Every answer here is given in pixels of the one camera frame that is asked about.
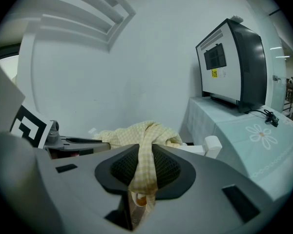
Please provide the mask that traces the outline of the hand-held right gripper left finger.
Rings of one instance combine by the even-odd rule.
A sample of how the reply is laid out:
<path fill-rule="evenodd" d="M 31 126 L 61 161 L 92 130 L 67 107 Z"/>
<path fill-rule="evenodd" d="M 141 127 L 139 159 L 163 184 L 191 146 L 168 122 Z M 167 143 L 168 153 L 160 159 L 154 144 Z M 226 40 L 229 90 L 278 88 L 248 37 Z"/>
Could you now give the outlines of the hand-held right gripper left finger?
<path fill-rule="evenodd" d="M 135 146 L 96 154 L 52 159 L 36 149 L 43 189 L 40 229 L 45 234 L 125 234 L 132 220 L 128 186 Z"/>

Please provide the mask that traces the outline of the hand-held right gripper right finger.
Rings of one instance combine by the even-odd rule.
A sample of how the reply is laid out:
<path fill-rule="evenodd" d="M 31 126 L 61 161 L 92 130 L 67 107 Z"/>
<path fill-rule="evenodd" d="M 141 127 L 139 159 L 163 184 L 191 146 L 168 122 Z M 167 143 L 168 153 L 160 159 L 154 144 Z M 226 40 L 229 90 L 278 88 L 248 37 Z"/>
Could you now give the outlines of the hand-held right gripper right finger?
<path fill-rule="evenodd" d="M 263 189 L 231 166 L 184 150 L 155 145 L 179 162 L 179 177 L 158 194 L 141 234 L 255 234 L 281 208 Z"/>

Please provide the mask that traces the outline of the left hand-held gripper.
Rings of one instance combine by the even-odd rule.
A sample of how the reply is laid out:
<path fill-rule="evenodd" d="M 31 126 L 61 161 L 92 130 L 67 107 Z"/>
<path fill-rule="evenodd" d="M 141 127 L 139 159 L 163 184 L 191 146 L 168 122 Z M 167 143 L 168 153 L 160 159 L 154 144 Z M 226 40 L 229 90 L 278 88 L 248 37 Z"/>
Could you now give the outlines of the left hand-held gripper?
<path fill-rule="evenodd" d="M 27 140 L 33 147 L 43 148 L 51 121 L 43 120 L 37 113 L 23 105 L 24 95 L 0 67 L 0 152 L 7 150 L 11 136 Z M 61 136 L 70 145 L 70 151 L 78 154 L 94 154 L 111 149 L 110 144 L 101 140 Z"/>

